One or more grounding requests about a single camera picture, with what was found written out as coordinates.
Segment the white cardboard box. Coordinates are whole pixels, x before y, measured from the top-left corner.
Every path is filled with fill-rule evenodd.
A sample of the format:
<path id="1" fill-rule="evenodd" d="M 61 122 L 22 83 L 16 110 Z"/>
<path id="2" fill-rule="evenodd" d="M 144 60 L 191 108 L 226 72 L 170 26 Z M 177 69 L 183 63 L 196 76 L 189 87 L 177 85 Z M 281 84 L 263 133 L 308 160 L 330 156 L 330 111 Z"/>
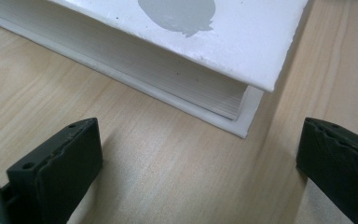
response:
<path id="1" fill-rule="evenodd" d="M 0 26 L 237 136 L 308 0 L 0 0 Z"/>

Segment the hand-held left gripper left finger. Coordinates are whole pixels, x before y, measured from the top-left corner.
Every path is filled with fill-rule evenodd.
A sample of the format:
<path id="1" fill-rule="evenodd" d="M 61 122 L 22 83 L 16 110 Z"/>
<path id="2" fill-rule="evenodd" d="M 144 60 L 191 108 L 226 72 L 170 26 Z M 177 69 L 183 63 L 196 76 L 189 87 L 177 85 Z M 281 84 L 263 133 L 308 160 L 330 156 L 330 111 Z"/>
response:
<path id="1" fill-rule="evenodd" d="M 15 224 L 66 224 L 103 166 L 98 120 L 64 127 L 7 169 Z"/>

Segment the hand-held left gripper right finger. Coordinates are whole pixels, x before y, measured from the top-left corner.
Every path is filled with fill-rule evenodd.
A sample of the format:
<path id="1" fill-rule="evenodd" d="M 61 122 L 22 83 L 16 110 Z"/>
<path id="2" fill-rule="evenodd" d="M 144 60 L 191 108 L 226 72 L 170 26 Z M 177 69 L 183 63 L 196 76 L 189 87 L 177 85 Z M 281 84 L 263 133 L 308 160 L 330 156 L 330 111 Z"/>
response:
<path id="1" fill-rule="evenodd" d="M 306 118 L 296 167 L 358 224 L 358 134 L 335 123 Z"/>

